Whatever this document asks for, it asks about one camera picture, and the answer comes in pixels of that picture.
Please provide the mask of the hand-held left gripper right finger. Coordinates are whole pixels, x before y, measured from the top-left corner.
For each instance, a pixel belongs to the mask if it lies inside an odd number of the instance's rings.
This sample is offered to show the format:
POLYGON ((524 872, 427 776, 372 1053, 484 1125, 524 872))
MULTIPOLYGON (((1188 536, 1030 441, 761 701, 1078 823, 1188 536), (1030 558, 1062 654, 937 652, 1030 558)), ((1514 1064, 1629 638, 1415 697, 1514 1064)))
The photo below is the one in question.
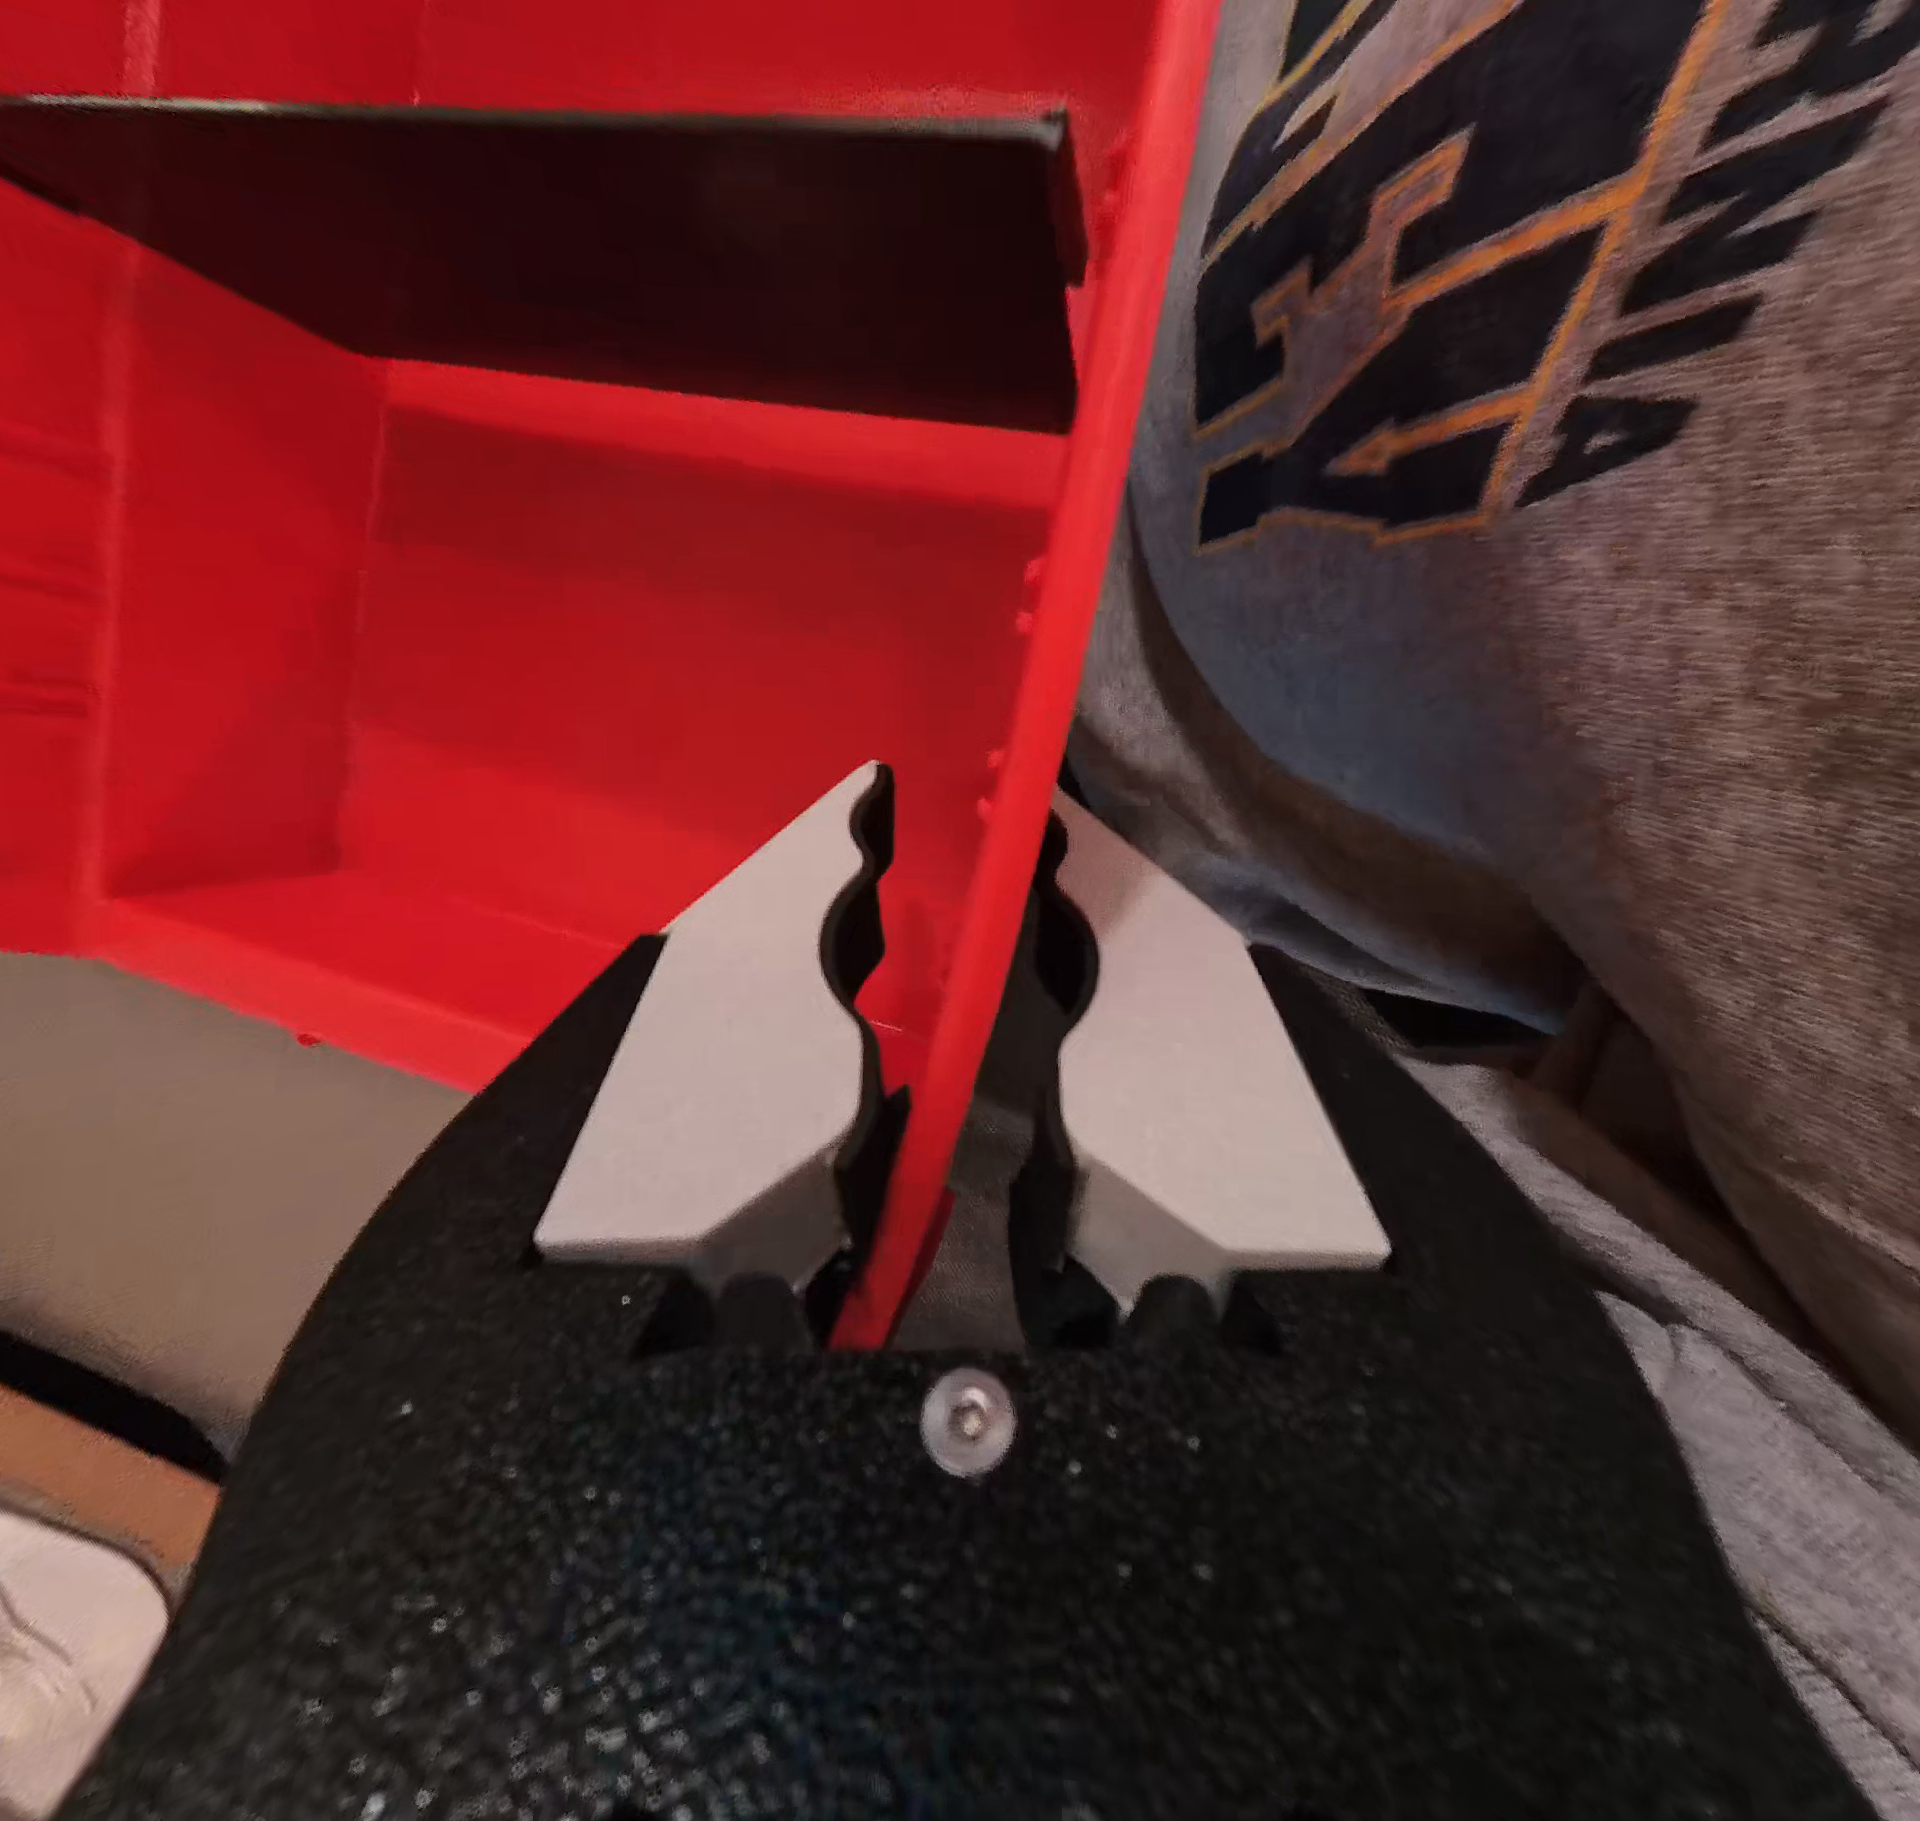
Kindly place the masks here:
POLYGON ((1021 1319, 1225 1310, 1244 1276, 1376 1272, 1389 1233, 1238 932, 1057 793, 1009 992, 1034 1126, 1021 1319))

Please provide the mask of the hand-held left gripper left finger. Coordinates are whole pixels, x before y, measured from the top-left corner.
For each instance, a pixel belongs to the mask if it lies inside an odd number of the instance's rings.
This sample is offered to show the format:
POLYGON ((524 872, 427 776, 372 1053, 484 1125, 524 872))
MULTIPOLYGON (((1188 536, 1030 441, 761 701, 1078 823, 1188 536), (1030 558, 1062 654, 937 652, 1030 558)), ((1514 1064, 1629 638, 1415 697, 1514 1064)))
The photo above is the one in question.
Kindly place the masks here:
POLYGON ((893 829, 893 772, 868 760, 669 924, 540 1215, 542 1262, 804 1294, 848 1246, 839 1167, 880 1103, 856 997, 893 829))

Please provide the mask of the red plastic box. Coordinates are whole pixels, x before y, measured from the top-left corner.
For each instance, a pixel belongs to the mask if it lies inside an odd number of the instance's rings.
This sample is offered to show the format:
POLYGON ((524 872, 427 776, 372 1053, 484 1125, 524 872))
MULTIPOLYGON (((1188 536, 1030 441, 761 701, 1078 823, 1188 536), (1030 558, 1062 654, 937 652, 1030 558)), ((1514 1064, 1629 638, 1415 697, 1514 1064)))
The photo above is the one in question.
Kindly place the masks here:
POLYGON ((1223 0, 2 0, 3 98, 1072 130, 1064 435, 384 359, 3 182, 3 952, 478 1089, 868 760, 899 1325, 1080 683, 1223 0))

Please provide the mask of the grey printed sweatshirt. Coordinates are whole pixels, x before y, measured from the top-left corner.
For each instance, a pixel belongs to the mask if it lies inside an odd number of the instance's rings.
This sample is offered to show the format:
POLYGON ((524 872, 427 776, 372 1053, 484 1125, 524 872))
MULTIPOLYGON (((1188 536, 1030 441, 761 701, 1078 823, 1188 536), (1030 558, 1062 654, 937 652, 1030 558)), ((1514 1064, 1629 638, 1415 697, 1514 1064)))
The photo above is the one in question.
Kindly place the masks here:
POLYGON ((1558 1035, 1619 1202, 1916 1437, 1918 0, 1223 0, 1089 803, 1558 1035))

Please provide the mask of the light grey pants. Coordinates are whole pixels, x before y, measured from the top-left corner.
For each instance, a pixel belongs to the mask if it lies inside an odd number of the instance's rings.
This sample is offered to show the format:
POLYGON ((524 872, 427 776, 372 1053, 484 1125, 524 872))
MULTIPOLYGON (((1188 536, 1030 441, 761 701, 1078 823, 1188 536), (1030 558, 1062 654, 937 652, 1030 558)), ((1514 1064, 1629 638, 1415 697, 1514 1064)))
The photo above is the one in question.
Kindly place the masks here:
POLYGON ((1918 1815, 1916 1456, 1799 1346, 1758 1259, 1513 1069, 1405 1053, 1597 1285, 1751 1621, 1876 1816, 1918 1815))

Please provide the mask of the brown wooden board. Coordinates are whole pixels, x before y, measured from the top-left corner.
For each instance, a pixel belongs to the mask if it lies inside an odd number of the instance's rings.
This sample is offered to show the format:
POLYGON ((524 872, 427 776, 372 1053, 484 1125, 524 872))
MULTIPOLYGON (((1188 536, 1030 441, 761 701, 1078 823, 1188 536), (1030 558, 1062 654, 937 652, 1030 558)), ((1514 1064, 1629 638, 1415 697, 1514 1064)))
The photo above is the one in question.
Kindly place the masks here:
POLYGON ((202 1554, 218 1491, 202 1474, 3 1389, 2 1502, 130 1554, 175 1591, 202 1554))

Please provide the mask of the black divider panel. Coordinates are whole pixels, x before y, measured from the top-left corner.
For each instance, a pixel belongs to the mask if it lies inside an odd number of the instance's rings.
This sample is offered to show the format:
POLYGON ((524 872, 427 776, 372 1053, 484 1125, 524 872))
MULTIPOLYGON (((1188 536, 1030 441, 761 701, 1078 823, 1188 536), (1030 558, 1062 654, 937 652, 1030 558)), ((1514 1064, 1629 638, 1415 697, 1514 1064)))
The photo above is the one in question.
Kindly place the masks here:
POLYGON ((5 97, 3 182, 367 357, 997 426, 1078 408, 1058 112, 5 97))

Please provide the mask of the white cloth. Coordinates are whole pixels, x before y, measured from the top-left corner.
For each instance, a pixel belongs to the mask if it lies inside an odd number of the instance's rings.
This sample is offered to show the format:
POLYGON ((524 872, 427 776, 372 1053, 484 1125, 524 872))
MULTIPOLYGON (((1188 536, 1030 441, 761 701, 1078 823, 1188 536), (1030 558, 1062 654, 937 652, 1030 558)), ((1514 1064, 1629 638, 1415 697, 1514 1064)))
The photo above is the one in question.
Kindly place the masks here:
POLYGON ((169 1624, 166 1596, 91 1536, 2 1515, 2 1815, 50 1816, 105 1744, 169 1624))

